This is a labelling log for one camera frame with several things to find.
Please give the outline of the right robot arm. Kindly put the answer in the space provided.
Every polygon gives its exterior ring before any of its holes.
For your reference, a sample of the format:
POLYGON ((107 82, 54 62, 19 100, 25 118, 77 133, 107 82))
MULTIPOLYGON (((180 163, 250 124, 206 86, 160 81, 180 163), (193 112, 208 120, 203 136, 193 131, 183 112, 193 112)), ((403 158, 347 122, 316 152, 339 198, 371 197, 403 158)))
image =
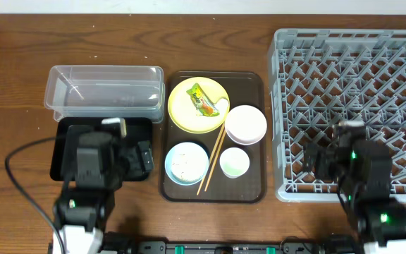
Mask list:
POLYGON ((389 149, 367 137, 362 121, 333 125, 333 147, 304 145, 302 169, 335 181, 336 195, 355 236, 332 236, 313 253, 406 253, 406 207, 390 195, 389 149))

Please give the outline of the green orange snack wrapper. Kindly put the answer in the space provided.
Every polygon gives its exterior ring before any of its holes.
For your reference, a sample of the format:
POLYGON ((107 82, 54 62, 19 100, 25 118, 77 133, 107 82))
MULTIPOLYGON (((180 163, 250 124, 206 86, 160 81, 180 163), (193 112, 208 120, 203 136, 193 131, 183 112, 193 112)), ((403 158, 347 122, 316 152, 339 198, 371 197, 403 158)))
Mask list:
POLYGON ((202 116, 213 117, 220 114, 198 83, 195 83, 186 93, 190 96, 193 105, 202 116))

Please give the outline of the light blue bowl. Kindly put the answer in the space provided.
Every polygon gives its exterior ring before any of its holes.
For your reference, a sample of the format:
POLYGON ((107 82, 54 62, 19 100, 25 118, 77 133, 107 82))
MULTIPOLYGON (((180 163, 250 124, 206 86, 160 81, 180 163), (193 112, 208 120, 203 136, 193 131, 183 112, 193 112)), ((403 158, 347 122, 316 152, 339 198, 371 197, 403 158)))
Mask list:
POLYGON ((209 168, 206 150, 197 143, 184 142, 173 146, 164 160, 166 175, 181 186, 199 183, 209 168))

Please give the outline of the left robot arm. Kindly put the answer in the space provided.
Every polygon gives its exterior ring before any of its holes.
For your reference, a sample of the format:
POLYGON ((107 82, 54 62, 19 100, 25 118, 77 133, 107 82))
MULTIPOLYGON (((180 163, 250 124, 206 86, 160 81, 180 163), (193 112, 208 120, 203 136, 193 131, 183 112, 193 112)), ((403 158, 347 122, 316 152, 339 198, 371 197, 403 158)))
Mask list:
POLYGON ((74 123, 58 132, 54 164, 63 187, 53 206, 50 253, 136 253, 127 236, 107 232, 115 192, 126 181, 143 181, 154 169, 152 124, 103 119, 74 123))

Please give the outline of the white green cup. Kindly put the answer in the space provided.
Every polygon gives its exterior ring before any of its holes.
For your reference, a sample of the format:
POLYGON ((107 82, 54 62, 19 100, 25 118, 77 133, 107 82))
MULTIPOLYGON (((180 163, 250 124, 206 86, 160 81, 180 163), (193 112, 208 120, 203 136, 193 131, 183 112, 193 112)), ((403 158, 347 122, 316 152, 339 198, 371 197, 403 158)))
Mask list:
POLYGON ((219 164, 228 178, 236 179, 247 172, 250 167, 250 158, 244 150, 231 147, 222 152, 219 164))

